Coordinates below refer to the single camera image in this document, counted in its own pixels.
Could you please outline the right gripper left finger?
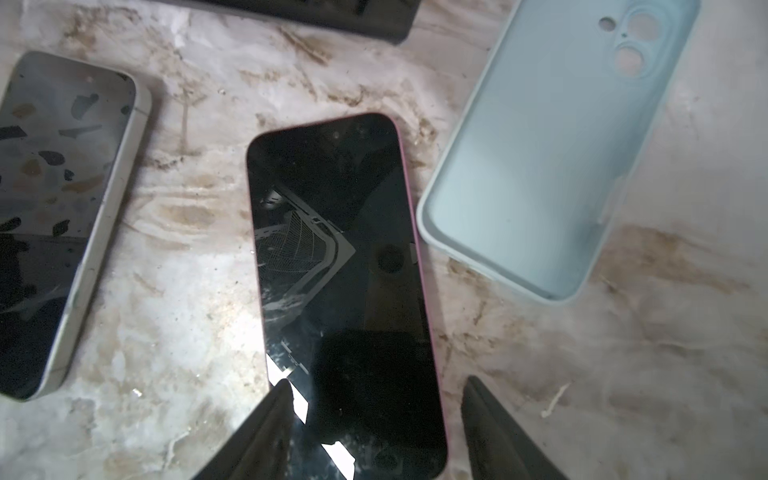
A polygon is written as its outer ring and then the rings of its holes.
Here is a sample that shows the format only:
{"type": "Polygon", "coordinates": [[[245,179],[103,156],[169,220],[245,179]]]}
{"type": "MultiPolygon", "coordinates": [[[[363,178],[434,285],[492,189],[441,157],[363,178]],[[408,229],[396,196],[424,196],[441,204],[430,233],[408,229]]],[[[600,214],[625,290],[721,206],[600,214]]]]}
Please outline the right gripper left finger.
{"type": "Polygon", "coordinates": [[[293,391],[282,379],[194,479],[285,479],[293,417],[293,391]]]}

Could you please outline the light blue phone case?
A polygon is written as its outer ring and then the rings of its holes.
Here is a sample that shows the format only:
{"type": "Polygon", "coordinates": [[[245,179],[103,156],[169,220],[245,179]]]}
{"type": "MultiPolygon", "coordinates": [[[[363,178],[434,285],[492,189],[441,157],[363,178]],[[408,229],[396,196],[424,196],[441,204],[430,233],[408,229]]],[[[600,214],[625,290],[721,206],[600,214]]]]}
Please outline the light blue phone case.
{"type": "Polygon", "coordinates": [[[424,240],[545,304],[586,282],[700,11],[522,1],[417,207],[424,240]]]}

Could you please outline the purple edged phone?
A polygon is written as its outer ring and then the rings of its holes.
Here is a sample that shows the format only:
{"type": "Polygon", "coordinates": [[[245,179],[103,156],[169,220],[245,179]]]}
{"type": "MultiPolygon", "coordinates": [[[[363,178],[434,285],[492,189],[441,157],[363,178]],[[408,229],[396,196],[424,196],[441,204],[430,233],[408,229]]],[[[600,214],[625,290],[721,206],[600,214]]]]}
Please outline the purple edged phone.
{"type": "Polygon", "coordinates": [[[433,479],[447,463],[395,122],[257,136],[246,154],[266,361],[294,398],[291,479],[433,479]]]}

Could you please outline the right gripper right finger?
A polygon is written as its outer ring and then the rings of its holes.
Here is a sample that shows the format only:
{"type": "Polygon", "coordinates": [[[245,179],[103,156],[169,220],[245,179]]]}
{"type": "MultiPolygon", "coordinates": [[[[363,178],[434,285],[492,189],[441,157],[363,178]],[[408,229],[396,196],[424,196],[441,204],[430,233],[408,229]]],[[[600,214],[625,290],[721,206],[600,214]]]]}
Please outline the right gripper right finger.
{"type": "Polygon", "coordinates": [[[566,479],[476,376],[467,378],[461,415],[475,479],[566,479]]]}

